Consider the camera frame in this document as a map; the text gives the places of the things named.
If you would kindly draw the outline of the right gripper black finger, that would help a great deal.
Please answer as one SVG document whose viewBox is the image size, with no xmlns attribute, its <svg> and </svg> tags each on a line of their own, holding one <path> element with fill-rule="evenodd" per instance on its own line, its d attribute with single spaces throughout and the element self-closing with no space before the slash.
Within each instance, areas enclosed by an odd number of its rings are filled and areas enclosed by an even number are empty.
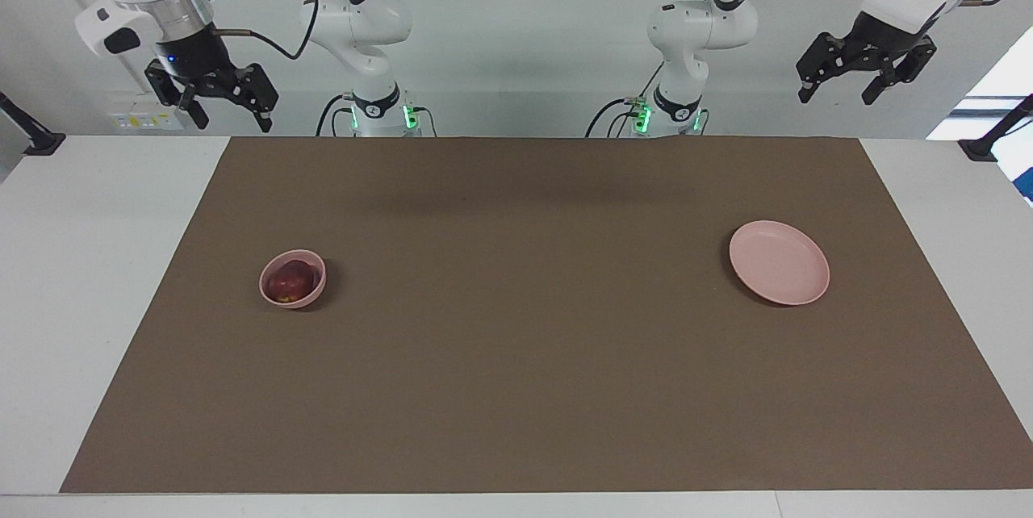
<svg viewBox="0 0 1033 518">
<path fill-rule="evenodd" d="M 261 65 L 248 65 L 233 70 L 233 81 L 230 100 L 252 114 L 261 133 L 270 133 L 273 127 L 272 113 L 279 102 L 279 93 L 267 71 Z"/>
<path fill-rule="evenodd" d="M 163 106 L 176 106 L 177 110 L 188 114 L 192 123 L 200 131 L 207 128 L 209 116 L 207 116 L 204 106 L 197 102 L 192 83 L 188 83 L 184 90 L 177 88 L 173 77 L 166 72 L 159 60 L 151 60 L 145 66 L 145 79 L 150 83 L 158 102 L 161 102 Z"/>
</svg>

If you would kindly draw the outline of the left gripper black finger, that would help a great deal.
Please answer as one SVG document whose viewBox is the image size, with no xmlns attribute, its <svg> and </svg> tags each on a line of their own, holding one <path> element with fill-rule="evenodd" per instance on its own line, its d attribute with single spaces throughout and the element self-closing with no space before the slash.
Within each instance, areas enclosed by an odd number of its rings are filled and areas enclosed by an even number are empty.
<svg viewBox="0 0 1033 518">
<path fill-rule="evenodd" d="M 847 51 L 851 43 L 849 34 L 841 39 L 829 32 L 822 32 L 805 49 L 797 60 L 801 81 L 797 96 L 801 103 L 810 102 L 820 84 L 849 72 Z"/>
<path fill-rule="evenodd" d="M 894 62 L 893 55 L 882 52 L 875 79 L 862 92 L 864 105 L 873 105 L 883 92 L 897 84 L 909 84 L 914 81 L 936 51 L 937 47 L 932 39 L 921 39 L 918 44 L 900 55 L 899 63 Z"/>
</svg>

